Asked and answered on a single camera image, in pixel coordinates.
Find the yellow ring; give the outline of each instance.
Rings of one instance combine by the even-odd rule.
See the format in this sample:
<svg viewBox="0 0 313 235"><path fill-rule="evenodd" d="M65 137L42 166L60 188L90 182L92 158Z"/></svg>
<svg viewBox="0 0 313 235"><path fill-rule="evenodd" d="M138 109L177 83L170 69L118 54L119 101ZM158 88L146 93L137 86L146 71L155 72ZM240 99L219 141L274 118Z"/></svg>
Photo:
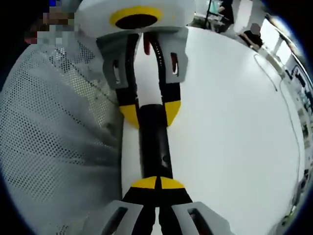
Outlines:
<svg viewBox="0 0 313 235"><path fill-rule="evenodd" d="M113 13L110 17L110 24L116 26L116 22L118 22L120 19L139 14L154 16L157 18L157 21L159 21L163 16L163 13L157 8L150 6L134 6L130 8L124 8Z"/></svg>

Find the white table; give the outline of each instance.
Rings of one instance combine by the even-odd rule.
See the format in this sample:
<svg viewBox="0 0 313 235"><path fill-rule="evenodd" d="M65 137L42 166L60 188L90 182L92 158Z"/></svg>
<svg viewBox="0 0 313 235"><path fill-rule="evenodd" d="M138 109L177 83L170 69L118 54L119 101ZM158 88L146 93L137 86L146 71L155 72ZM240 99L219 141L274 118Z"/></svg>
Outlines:
<svg viewBox="0 0 313 235"><path fill-rule="evenodd" d="M255 62L254 51L225 36L189 28L182 105L168 139L174 178L193 201L228 220L237 235L265 235L287 212L304 170L304 142L295 104L282 84L300 145L280 92ZM281 80L259 63L277 87ZM140 45L135 73L140 105L160 103L157 64ZM141 178L138 130L124 122L123 194ZM156 222L153 234L160 235Z"/></svg>

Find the white mesh fabric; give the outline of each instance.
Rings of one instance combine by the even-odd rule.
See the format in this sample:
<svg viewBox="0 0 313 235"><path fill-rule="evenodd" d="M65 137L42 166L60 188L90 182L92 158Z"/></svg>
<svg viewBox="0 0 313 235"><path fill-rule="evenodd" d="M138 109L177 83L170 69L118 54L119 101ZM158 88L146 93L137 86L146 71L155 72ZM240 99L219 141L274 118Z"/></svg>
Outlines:
<svg viewBox="0 0 313 235"><path fill-rule="evenodd" d="M2 177L36 234L120 199L123 120L101 66L94 41L30 45L0 94Z"/></svg>

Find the window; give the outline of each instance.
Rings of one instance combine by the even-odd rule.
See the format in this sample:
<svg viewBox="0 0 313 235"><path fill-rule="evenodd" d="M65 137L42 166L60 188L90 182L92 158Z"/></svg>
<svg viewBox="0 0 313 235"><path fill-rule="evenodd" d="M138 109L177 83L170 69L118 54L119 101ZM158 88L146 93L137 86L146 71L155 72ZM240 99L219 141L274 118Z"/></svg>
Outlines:
<svg viewBox="0 0 313 235"><path fill-rule="evenodd" d="M267 19L263 21L263 24L261 27L261 38L262 38L264 45L270 51L273 51L278 42L279 33Z"/></svg>
<svg viewBox="0 0 313 235"><path fill-rule="evenodd" d="M289 60L291 56L291 50L285 41L281 43L276 55L280 58L280 61L283 65L285 65Z"/></svg>

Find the seated person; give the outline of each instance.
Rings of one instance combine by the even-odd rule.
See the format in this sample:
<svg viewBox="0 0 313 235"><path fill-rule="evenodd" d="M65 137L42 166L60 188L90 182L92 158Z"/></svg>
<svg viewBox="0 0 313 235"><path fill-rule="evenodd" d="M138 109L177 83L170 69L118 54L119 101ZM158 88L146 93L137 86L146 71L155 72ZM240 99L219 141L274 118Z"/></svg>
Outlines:
<svg viewBox="0 0 313 235"><path fill-rule="evenodd" d="M233 0L222 0L222 4L218 10L218 13L223 15L221 22L224 24L222 25L217 32L224 33L228 30L228 28L234 24L234 13L232 8Z"/></svg>
<svg viewBox="0 0 313 235"><path fill-rule="evenodd" d="M255 50L259 50L263 45L261 39L261 28L257 23L252 24L250 30L247 30L238 36L246 43L246 45Z"/></svg>

